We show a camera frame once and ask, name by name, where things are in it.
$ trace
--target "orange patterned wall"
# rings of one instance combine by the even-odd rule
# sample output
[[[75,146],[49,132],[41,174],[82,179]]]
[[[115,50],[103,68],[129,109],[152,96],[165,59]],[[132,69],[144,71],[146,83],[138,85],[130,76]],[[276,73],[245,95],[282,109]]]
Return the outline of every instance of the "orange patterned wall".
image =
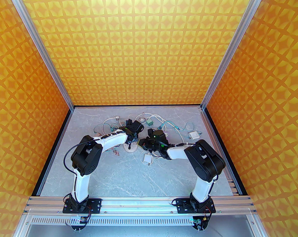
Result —
[[[298,0],[263,0],[207,106],[270,236],[298,236]]]
[[[249,0],[24,0],[75,105],[200,104]]]
[[[11,236],[68,111],[11,0],[0,0],[0,236]]]

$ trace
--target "white marble veining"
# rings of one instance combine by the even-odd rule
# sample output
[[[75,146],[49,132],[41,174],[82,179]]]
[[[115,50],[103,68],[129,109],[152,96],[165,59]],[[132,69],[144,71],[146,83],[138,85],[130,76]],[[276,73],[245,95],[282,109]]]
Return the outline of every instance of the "white marble veining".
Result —
[[[184,127],[186,122],[195,124],[195,130],[201,131],[201,139],[207,141],[211,146],[210,137],[201,119],[198,106],[135,106],[135,107],[96,107],[75,108],[69,125],[61,141],[59,150],[53,161],[52,168],[48,174],[41,196],[64,196],[72,191],[73,174],[63,166],[63,157],[68,149],[79,143],[83,136],[94,136],[93,128],[105,119],[120,116],[124,119],[132,119],[142,112],[159,114],[166,120],[173,121],[176,125]],[[160,125],[152,118],[157,128]],[[147,136],[147,129],[140,133],[140,138]],[[167,126],[169,143],[180,143],[181,138],[171,126]],[[195,142],[184,138],[185,142]],[[93,197],[163,197],[163,196],[188,196],[196,181],[196,174],[188,160],[154,159],[153,164],[145,166],[140,161],[140,153],[143,151],[138,147],[134,153],[128,153],[123,146],[116,148],[119,156],[113,151],[104,152],[99,160],[97,169],[92,173],[89,183],[89,195]],[[69,153],[66,164],[71,167],[71,156]],[[222,173],[211,191],[213,196],[232,195],[226,176]]]

